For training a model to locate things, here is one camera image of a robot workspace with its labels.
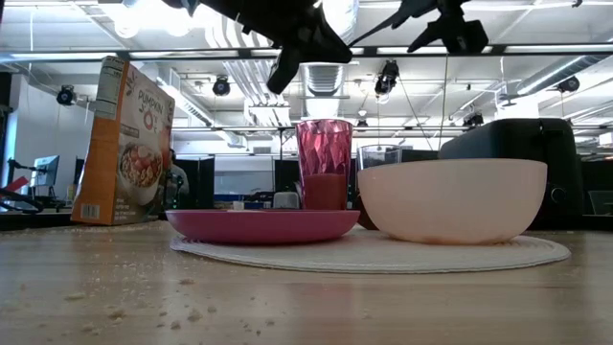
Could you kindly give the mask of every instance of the barcode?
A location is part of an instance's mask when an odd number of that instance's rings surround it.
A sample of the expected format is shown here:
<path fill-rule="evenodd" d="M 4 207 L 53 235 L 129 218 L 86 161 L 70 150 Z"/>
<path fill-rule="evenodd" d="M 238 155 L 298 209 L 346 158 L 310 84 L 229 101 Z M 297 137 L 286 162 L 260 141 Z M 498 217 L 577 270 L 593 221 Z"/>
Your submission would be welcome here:
<path fill-rule="evenodd" d="M 82 204 L 80 206 L 80 217 L 83 219 L 99 219 L 100 205 Z"/>

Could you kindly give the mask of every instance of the white bowl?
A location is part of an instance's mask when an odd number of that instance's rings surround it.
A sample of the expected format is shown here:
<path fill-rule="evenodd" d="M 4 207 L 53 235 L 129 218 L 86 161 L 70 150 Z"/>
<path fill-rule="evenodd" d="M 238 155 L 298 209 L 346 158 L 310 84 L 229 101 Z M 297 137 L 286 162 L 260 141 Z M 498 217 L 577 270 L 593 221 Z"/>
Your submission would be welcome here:
<path fill-rule="evenodd" d="M 436 244 L 503 242 L 523 233 L 545 195 L 547 165 L 451 159 L 358 173 L 369 217 L 393 238 Z"/>

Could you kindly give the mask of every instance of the computer monitor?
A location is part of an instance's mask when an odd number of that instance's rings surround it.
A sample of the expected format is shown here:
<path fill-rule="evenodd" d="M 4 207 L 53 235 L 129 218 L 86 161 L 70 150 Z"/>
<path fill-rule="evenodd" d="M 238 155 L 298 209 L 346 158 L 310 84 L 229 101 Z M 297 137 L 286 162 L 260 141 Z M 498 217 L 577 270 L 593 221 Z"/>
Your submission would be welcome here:
<path fill-rule="evenodd" d="M 53 187 L 56 184 L 57 166 L 59 156 L 36 158 L 34 167 L 36 171 L 32 174 L 32 187 Z"/>

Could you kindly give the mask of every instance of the desk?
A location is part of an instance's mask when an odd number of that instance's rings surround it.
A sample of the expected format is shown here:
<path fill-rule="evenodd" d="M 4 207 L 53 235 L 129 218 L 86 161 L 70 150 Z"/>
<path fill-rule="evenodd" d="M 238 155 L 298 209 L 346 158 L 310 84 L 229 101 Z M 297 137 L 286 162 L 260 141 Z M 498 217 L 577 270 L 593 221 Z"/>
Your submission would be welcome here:
<path fill-rule="evenodd" d="M 610 234 L 531 233 L 567 245 L 573 257 L 526 269 L 434 275 L 306 273 L 224 264 L 172 252 L 174 235 L 162 221 L 0 234 L 2 342 L 613 342 Z M 194 284 L 181 285 L 182 279 Z M 65 300 L 80 293 L 83 299 Z M 125 317 L 113 325 L 108 315 L 117 309 Z M 189 321 L 192 309 L 203 317 Z M 175 320 L 180 330 L 170 328 Z M 93 326 L 97 335 L 83 326 Z"/>

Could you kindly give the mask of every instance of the cereal bowl image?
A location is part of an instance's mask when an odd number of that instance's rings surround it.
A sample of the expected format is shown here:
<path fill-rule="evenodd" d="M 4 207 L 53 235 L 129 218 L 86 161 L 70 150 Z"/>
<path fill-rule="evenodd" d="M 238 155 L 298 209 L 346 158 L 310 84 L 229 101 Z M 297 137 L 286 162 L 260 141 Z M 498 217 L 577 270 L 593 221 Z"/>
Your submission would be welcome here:
<path fill-rule="evenodd" d="M 155 198 L 161 174 L 162 154 L 159 151 L 140 144 L 125 146 L 119 176 L 125 190 L 139 205 L 146 205 Z"/>

